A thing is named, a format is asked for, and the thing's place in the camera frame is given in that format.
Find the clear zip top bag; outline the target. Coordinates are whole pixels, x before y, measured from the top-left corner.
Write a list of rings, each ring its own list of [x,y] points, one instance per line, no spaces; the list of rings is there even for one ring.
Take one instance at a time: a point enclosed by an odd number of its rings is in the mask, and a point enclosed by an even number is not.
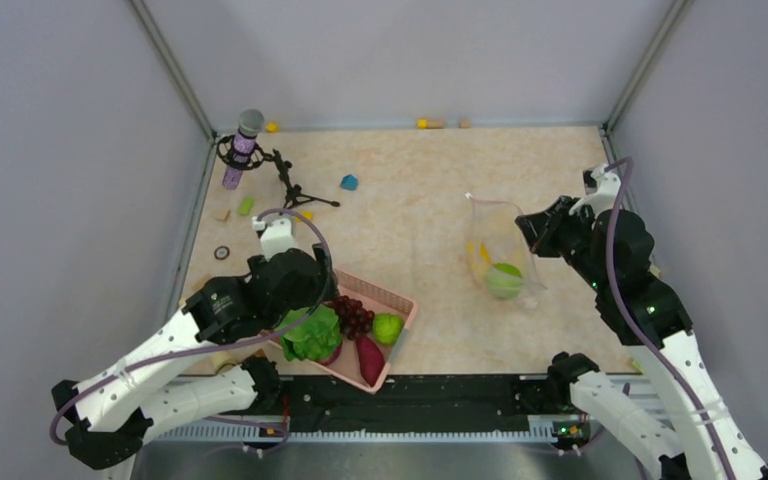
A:
[[[483,280],[476,281],[472,276],[474,281],[496,301],[516,304],[526,309],[535,308],[545,285],[538,274],[535,257],[530,253],[524,236],[515,225],[515,219],[522,214],[522,210],[512,202],[482,199],[470,192],[465,194],[465,198],[471,208],[466,242],[483,242],[493,264],[507,263],[517,267],[525,279],[525,288],[512,300],[498,300],[488,293]]]

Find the green apple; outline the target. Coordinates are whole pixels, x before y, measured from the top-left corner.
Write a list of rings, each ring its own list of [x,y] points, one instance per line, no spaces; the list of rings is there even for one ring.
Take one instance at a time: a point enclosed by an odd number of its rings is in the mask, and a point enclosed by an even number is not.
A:
[[[521,271],[507,263],[491,265],[483,281],[488,293],[498,300],[512,300],[525,288],[525,279]]]

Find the yellow lemon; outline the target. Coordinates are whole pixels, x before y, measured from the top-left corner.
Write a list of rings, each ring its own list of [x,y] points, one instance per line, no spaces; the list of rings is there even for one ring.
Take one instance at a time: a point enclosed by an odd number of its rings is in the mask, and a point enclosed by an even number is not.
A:
[[[482,281],[493,266],[493,261],[485,244],[477,240],[468,240],[466,242],[466,260],[469,270],[476,281]]]

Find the green lettuce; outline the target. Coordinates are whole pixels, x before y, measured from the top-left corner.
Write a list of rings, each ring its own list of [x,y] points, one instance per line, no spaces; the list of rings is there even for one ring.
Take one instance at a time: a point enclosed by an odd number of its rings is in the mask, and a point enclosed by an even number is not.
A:
[[[320,305],[296,328],[282,335],[279,341],[287,361],[317,362],[329,356],[343,343],[343,338],[337,315],[328,306]]]

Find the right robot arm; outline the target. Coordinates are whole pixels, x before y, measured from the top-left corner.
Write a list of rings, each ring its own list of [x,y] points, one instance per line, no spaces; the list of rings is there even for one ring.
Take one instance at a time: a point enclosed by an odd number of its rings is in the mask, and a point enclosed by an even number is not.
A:
[[[665,408],[662,423],[614,392],[584,354],[560,353],[548,368],[549,404],[595,418],[655,479],[768,479],[704,365],[692,320],[675,290],[650,270],[654,238],[634,212],[596,212],[559,197],[515,224],[530,251],[563,259],[594,291],[617,336]]]

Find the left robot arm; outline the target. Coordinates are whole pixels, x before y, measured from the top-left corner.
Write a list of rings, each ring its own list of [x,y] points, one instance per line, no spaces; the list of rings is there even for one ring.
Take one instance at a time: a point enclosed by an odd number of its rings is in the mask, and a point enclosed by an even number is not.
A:
[[[97,376],[52,389],[52,441],[84,465],[103,470],[135,455],[162,433],[220,413],[274,410],[281,380],[273,362],[245,360],[230,371],[174,386],[213,353],[254,346],[288,332],[291,311],[310,316],[336,294],[328,246],[291,248],[248,260],[249,273],[209,279],[157,332]]]

